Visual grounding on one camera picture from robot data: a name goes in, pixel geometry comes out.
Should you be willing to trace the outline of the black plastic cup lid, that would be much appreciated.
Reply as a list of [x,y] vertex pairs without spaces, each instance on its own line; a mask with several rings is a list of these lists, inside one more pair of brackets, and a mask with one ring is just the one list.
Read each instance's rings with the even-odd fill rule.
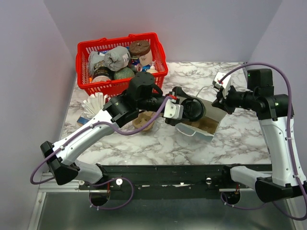
[[187,98],[182,102],[183,119],[187,119],[190,122],[196,122],[201,119],[201,104],[200,100]]

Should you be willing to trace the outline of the white paper takeout bag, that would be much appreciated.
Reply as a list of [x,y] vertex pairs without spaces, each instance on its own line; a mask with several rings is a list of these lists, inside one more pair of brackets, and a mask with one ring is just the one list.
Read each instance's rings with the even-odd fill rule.
[[[203,89],[209,88],[214,89],[213,86],[204,86],[198,91],[196,97],[199,98],[198,95]],[[187,137],[199,138],[206,142],[211,142],[219,128],[221,121],[226,116],[226,112],[219,108],[213,107],[211,101],[202,98],[200,98],[200,100],[204,103],[206,109],[204,116],[196,122],[187,121],[179,123],[175,126],[175,128],[179,133]]]

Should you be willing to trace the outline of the brown cardboard cup carrier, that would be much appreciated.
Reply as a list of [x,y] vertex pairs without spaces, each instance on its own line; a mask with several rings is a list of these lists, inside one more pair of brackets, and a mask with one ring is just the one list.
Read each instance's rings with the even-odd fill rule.
[[132,121],[132,124],[135,129],[143,127],[145,124],[149,122],[149,120],[152,119],[152,117],[155,115],[155,112],[145,111],[140,112],[138,117]]

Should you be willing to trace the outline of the green paper coffee cup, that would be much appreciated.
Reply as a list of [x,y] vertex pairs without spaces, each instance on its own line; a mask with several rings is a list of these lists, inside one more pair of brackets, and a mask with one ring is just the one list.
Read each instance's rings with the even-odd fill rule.
[[203,102],[200,102],[200,104],[201,104],[201,118],[202,118],[206,115],[207,110],[206,110],[206,106]]

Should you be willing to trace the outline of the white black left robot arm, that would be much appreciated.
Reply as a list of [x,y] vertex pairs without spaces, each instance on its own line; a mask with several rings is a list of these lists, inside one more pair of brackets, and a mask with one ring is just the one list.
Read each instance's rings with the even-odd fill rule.
[[[193,97],[184,93],[180,87],[163,95],[151,73],[137,73],[129,81],[127,89],[110,98],[85,125],[60,141],[46,141],[41,145],[52,178],[58,185],[76,179],[89,182],[95,189],[102,189],[106,185],[102,170],[96,164],[78,161],[81,153],[114,132],[123,136],[137,134],[150,126],[159,115],[163,115],[167,122],[188,120],[190,116],[184,114],[184,107],[191,101]],[[122,131],[121,127],[138,118],[140,111],[154,112],[154,115],[140,128]]]

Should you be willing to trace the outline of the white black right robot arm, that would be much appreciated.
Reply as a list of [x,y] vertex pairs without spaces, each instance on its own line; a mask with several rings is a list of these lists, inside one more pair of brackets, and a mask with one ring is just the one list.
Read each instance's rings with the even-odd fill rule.
[[286,94],[275,94],[271,69],[248,71],[247,91],[237,91],[231,77],[218,72],[213,80],[218,89],[212,103],[232,114],[236,108],[256,113],[272,163],[272,173],[265,174],[246,166],[232,166],[221,175],[223,186],[230,188],[240,183],[252,188],[264,202],[273,202],[302,195],[300,185],[307,188],[294,138],[294,113],[288,112]]

